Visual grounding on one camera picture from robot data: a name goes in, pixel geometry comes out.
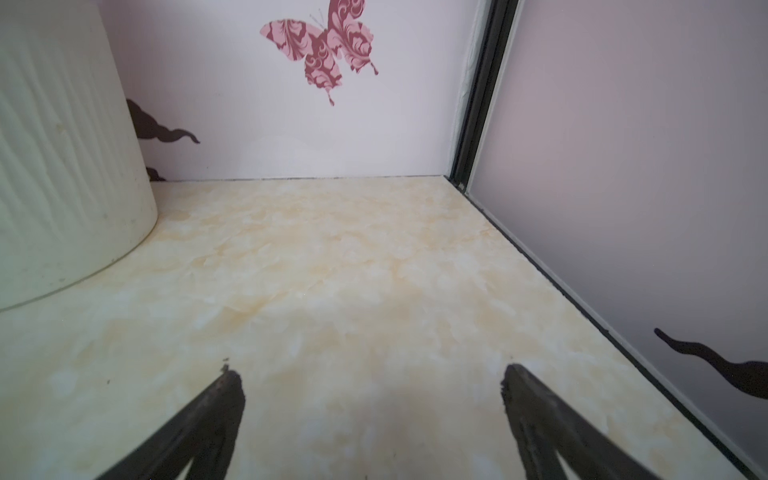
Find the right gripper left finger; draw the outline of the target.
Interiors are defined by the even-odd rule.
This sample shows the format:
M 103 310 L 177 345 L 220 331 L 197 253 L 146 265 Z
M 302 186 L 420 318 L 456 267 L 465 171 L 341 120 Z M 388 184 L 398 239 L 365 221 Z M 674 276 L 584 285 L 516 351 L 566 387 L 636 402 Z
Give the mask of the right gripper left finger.
M 101 479 L 223 479 L 245 407 L 241 376 L 228 368 Z

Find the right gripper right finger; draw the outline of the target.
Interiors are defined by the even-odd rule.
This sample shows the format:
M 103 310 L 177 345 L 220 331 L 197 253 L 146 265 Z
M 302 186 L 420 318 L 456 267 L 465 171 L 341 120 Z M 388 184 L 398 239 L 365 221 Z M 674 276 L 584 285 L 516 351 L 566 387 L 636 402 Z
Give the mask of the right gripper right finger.
M 521 364 L 506 367 L 501 396 L 528 479 L 655 479 Z

